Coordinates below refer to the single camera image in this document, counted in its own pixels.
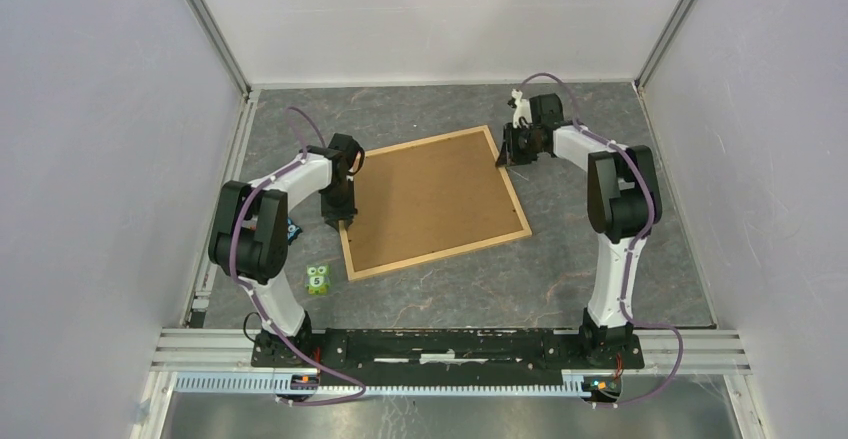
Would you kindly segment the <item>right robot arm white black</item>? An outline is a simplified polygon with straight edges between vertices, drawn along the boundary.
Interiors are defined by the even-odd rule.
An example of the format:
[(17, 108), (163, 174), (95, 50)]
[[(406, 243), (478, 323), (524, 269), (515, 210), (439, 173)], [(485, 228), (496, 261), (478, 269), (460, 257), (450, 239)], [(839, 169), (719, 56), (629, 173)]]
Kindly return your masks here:
[(602, 367), (635, 342), (631, 294), (637, 264), (662, 214), (652, 150), (622, 146), (566, 120), (555, 94), (526, 97), (513, 90), (508, 105), (513, 115), (503, 128), (497, 166), (527, 165), (547, 153), (587, 175), (587, 215), (599, 249), (577, 351), (585, 364)]

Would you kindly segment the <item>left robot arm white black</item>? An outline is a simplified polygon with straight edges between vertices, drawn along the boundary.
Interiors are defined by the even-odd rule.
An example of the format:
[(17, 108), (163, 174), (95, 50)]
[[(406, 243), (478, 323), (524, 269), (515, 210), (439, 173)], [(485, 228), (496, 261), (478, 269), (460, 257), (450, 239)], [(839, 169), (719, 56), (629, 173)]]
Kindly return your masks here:
[(231, 180), (219, 193), (208, 245), (210, 261), (248, 296), (261, 321), (257, 346), (276, 346), (290, 366), (306, 364), (314, 353), (308, 313), (286, 278), (288, 219), (291, 209), (313, 194), (321, 215), (334, 229), (352, 223), (354, 176), (365, 151), (351, 136), (335, 134), (325, 147), (309, 146), (280, 170), (251, 182)]

